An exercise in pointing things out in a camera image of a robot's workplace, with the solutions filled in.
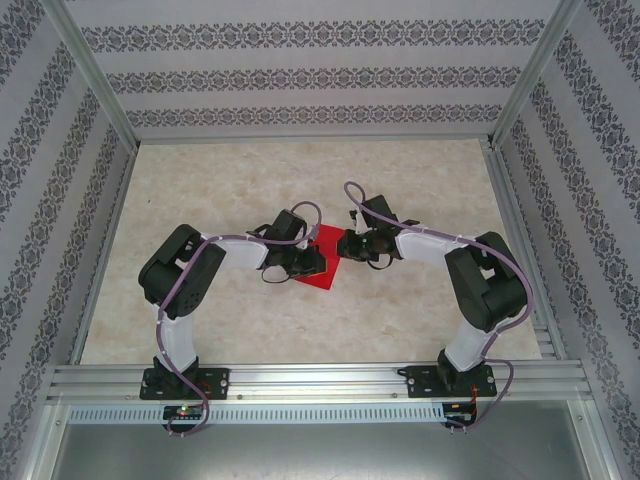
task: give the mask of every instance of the marble floor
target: marble floor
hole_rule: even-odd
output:
[[[369,196],[384,194],[403,220],[504,235],[475,140],[143,146],[82,363],[151,362],[155,320],[137,277],[177,225],[243,233],[309,199],[324,223],[350,228],[346,180]],[[257,271],[221,272],[196,312],[194,338],[203,363],[429,361],[460,320],[445,270],[399,261],[377,272],[343,260],[330,291],[269,285]],[[503,335],[490,355],[540,358],[531,323]]]

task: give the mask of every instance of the perforated metal strip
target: perforated metal strip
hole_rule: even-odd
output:
[[[70,425],[157,425],[163,423],[162,405],[74,406]],[[328,424],[440,422],[441,403],[354,405],[212,405],[209,423],[215,424]],[[196,420],[176,420],[195,424]]]

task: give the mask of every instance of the red paper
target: red paper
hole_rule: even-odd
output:
[[[312,242],[311,245],[318,245],[320,247],[320,253],[327,259],[327,271],[313,275],[312,277],[296,278],[295,280],[313,287],[329,290],[333,283],[333,277],[336,276],[338,264],[340,263],[340,257],[336,253],[336,247],[338,240],[340,240],[343,235],[344,230],[342,228],[321,224],[318,238],[316,238],[316,241]]]

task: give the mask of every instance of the purple cable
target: purple cable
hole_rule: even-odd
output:
[[[357,188],[360,193],[362,194],[362,199],[361,201],[358,201],[349,191],[349,187],[355,187]],[[444,233],[444,232],[440,232],[438,230],[432,230],[429,228],[419,228],[416,226],[412,226],[412,225],[405,225],[403,223],[397,222],[391,218],[385,217],[384,215],[380,215],[377,212],[374,212],[373,210],[365,207],[364,205],[362,205],[362,202],[365,201],[366,199],[366,194],[364,189],[358,185],[356,182],[352,182],[352,181],[348,181],[344,184],[344,191],[347,194],[347,197],[349,197],[349,199],[355,203],[355,205],[362,211],[367,212],[369,215],[378,218],[379,220],[382,220],[384,222],[387,222],[391,225],[394,225],[396,227],[400,227],[402,229],[405,230],[410,230],[412,232],[416,232],[416,233],[425,233],[428,235],[433,235],[434,237],[439,237],[439,238],[443,238],[445,240],[454,240],[458,243],[463,243],[465,245],[470,245],[472,247],[476,247],[479,248],[480,250],[483,250],[485,252],[487,252],[490,255],[493,255],[494,257],[498,258],[499,260],[501,260],[502,262],[506,263],[509,268],[511,268],[511,270],[513,270],[513,272],[516,274],[516,276],[518,277],[518,279],[520,280],[520,282],[522,283],[522,286],[525,289],[525,292],[527,293],[527,307],[525,308],[524,312],[522,313],[522,315],[520,315],[520,317],[518,317],[518,319],[514,320],[513,322],[510,322],[506,325],[503,325],[500,328],[497,328],[495,333],[491,336],[491,338],[489,339],[489,341],[487,342],[487,344],[485,345],[485,347],[482,349],[482,352],[480,353],[480,356],[486,360],[489,363],[503,363],[505,365],[507,365],[509,367],[509,377],[507,378],[507,383],[505,384],[504,388],[502,389],[502,391],[500,392],[500,394],[498,395],[498,398],[496,398],[496,400],[491,404],[491,406],[487,409],[487,411],[482,415],[482,417],[480,417],[478,420],[476,420],[475,423],[473,423],[473,425],[470,425],[469,427],[466,427],[467,430],[475,428],[476,426],[478,426],[479,424],[483,423],[485,421],[485,419],[487,418],[487,415],[492,412],[497,406],[498,404],[502,401],[502,399],[505,397],[505,395],[507,394],[507,391],[509,390],[509,387],[511,387],[511,383],[513,382],[513,377],[514,377],[514,373],[515,370],[513,368],[513,364],[509,361],[509,360],[502,360],[502,359],[487,359],[486,355],[487,352],[489,351],[489,349],[491,348],[491,346],[495,343],[495,341],[498,339],[498,337],[500,336],[500,334],[502,332],[504,332],[505,330],[509,330],[510,328],[514,328],[517,327],[518,325],[520,325],[522,322],[524,322],[527,317],[531,314],[531,311],[533,310],[533,290],[531,288],[531,284],[529,283],[529,280],[527,280],[527,277],[525,276],[524,272],[520,269],[520,267],[518,267],[514,262],[512,262],[509,258],[507,258],[504,254],[500,253],[499,251],[497,251],[494,248],[491,247],[487,247],[486,245],[483,245],[479,242],[476,242],[475,240],[469,240],[463,237],[459,237],[457,235],[451,235],[450,233]],[[448,420],[450,423],[453,423],[454,425],[457,425],[458,427],[464,428],[464,425],[462,425],[461,423],[452,421],[452,420]]]
[[[173,285],[173,287],[171,287],[171,290],[169,290],[169,294],[165,297],[164,301],[162,302],[162,305],[160,305],[160,309],[158,310],[158,321],[156,324],[156,341],[158,342],[158,349],[160,350],[160,355],[162,355],[162,358],[164,359],[166,364],[169,366],[169,369],[173,373],[175,373],[176,376],[180,380],[182,380],[191,390],[193,390],[198,394],[198,396],[202,399],[202,406],[204,407],[204,410],[205,410],[205,414],[202,421],[198,425],[193,427],[191,430],[183,433],[177,433],[171,430],[171,424],[173,423],[173,420],[177,417],[170,418],[169,421],[167,422],[167,431],[169,432],[169,436],[182,438],[182,437],[193,435],[194,433],[199,432],[205,427],[205,425],[209,421],[209,415],[211,410],[209,407],[209,399],[204,394],[204,392],[200,390],[196,385],[194,385],[187,377],[182,375],[182,372],[180,372],[180,370],[175,366],[175,364],[171,361],[171,359],[167,355],[167,352],[164,348],[164,342],[162,341],[162,321],[164,320],[165,309],[171,303],[171,300],[173,300],[173,298],[176,296],[176,294],[180,290],[180,287],[182,286],[182,282],[184,282],[184,279],[188,275],[189,271],[193,268],[193,265],[198,259],[198,257],[200,256],[200,254],[204,251],[205,248],[207,248],[207,245],[211,243],[214,243],[220,240],[246,240],[248,242],[263,243],[268,245],[296,245],[300,242],[304,242],[305,240],[313,240],[320,229],[320,224],[322,223],[322,211],[320,210],[320,207],[317,204],[313,202],[308,202],[308,201],[302,201],[297,203],[296,205],[294,205],[291,211],[294,212],[298,207],[301,207],[302,205],[310,205],[313,208],[315,208],[316,212],[318,213],[318,221],[313,226],[311,231],[307,235],[301,238],[297,238],[295,240],[267,240],[265,238],[251,237],[249,235],[220,235],[220,236],[212,236],[206,239],[197,248],[197,250],[191,257],[191,260],[189,260],[187,265],[184,267],[184,270],[178,277],[178,280],[176,280],[176,283]]]

